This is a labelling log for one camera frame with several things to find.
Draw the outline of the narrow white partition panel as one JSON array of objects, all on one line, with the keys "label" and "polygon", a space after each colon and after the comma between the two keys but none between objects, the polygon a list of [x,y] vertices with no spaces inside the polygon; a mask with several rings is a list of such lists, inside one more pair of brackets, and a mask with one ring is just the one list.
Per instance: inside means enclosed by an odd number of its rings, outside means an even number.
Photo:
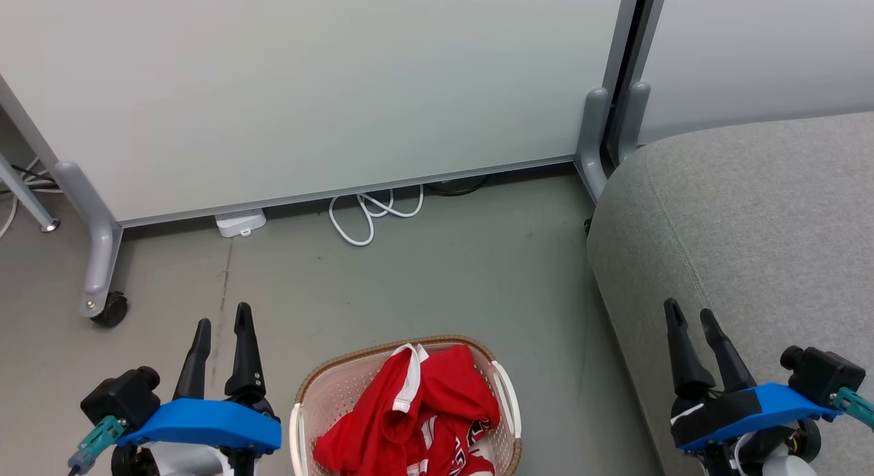
[{"label": "narrow white partition panel", "polygon": [[638,141],[874,110],[874,0],[664,0]]}]

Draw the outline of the wide white partition panel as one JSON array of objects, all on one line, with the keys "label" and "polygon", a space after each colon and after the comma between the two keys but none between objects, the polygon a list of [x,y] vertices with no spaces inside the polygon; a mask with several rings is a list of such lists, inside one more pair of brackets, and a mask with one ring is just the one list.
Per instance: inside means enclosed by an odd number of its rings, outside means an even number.
[{"label": "wide white partition panel", "polygon": [[565,160],[621,0],[0,0],[0,78],[115,220]]}]

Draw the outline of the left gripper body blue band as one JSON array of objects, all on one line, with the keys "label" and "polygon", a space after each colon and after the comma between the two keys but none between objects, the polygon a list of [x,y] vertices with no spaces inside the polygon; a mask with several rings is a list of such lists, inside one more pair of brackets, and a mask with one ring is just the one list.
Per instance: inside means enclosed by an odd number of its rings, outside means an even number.
[{"label": "left gripper body blue band", "polygon": [[269,414],[235,402],[182,398],[116,446],[147,450],[157,476],[257,476],[259,458],[282,448],[282,429]]}]

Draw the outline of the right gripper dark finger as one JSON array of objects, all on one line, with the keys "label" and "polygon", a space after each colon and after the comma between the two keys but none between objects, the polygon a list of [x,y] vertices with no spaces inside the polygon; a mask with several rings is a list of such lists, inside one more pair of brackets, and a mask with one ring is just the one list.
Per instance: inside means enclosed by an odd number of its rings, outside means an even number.
[{"label": "right gripper dark finger", "polygon": [[757,383],[746,367],[745,361],[718,323],[712,310],[703,309],[700,320],[706,342],[717,359],[719,374],[723,382],[723,393],[733,393],[754,388]]},{"label": "right gripper dark finger", "polygon": [[664,313],[675,395],[679,399],[702,399],[715,388],[715,380],[697,357],[689,324],[677,300],[666,299]]}]

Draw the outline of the white power adapter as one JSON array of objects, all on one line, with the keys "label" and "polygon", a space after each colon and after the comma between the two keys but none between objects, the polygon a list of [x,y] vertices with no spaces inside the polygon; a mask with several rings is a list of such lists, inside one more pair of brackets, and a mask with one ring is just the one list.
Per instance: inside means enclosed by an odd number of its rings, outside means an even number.
[{"label": "white power adapter", "polygon": [[247,237],[253,230],[266,225],[266,215],[261,208],[215,215],[216,227],[224,238]]}]

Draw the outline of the red jersey black white print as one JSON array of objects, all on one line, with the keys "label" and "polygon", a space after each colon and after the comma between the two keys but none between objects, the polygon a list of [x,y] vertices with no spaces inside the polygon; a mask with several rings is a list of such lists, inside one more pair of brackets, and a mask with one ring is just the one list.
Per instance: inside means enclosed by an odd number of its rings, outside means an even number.
[{"label": "red jersey black white print", "polygon": [[496,476],[483,439],[490,422],[430,416],[406,448],[406,476]]}]

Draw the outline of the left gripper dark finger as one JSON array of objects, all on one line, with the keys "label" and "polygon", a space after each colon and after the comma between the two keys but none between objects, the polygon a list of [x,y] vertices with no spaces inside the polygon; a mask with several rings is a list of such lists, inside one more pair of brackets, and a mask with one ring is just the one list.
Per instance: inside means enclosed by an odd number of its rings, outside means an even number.
[{"label": "left gripper dark finger", "polygon": [[231,376],[225,383],[225,395],[232,400],[262,400],[266,396],[262,359],[252,308],[247,303],[237,306],[234,333],[234,363]]},{"label": "left gripper dark finger", "polygon": [[179,374],[173,399],[205,398],[206,361],[210,356],[212,324],[209,318],[202,318],[197,324],[193,344],[188,349]]}]

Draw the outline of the grey fabric sofa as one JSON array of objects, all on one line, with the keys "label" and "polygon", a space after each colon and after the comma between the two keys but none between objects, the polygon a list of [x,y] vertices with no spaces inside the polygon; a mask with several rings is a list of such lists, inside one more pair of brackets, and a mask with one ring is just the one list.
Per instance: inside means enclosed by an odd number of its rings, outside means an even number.
[{"label": "grey fabric sofa", "polygon": [[713,374],[703,308],[756,382],[786,382],[787,346],[814,346],[864,368],[874,402],[874,112],[647,144],[609,177],[587,251],[666,476],[703,476],[669,432],[667,298]]}]

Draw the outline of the long grey partition foot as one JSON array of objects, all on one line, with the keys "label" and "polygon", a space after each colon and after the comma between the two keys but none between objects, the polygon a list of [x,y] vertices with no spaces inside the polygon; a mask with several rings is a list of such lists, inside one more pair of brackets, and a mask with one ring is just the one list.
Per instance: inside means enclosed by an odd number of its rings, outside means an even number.
[{"label": "long grey partition foot", "polygon": [[107,295],[113,291],[123,229],[75,162],[56,162],[53,174],[88,230],[90,249],[79,312],[91,318],[103,310]]}]

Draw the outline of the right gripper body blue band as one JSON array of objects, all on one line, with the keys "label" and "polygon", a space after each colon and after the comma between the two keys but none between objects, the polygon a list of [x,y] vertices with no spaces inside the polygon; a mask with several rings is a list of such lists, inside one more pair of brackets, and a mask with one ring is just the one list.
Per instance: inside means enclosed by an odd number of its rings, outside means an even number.
[{"label": "right gripper body blue band", "polygon": [[784,384],[706,399],[671,418],[677,450],[696,458],[705,476],[817,476],[817,422],[839,417]]}]

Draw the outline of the black caster wheel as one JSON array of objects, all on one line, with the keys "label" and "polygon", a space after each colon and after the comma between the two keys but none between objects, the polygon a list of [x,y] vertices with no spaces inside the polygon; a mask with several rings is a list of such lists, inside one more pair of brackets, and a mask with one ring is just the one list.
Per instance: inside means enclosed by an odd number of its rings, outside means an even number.
[{"label": "black caster wheel", "polygon": [[101,328],[115,328],[121,324],[129,311],[128,299],[122,292],[114,290],[107,295],[103,310],[90,320]]}]

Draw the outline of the grey metal table leg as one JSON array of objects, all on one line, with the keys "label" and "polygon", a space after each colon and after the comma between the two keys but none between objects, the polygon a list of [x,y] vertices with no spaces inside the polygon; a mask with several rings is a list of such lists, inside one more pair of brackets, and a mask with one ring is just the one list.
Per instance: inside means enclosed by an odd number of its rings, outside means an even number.
[{"label": "grey metal table leg", "polygon": [[60,226],[60,221],[50,216],[40,200],[31,192],[24,178],[19,176],[19,171],[13,168],[2,153],[0,153],[0,182],[7,186],[16,202],[21,203],[40,224],[41,232],[50,233]]}]

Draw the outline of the red shorts white trim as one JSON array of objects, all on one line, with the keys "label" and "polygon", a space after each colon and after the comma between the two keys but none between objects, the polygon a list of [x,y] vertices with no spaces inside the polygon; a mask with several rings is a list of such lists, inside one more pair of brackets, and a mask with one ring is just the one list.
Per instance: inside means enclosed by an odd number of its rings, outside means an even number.
[{"label": "red shorts white trim", "polygon": [[315,461],[341,476],[406,476],[407,443],[430,416],[488,421],[491,430],[499,424],[499,405],[468,346],[394,350],[352,411],[316,440]]}]

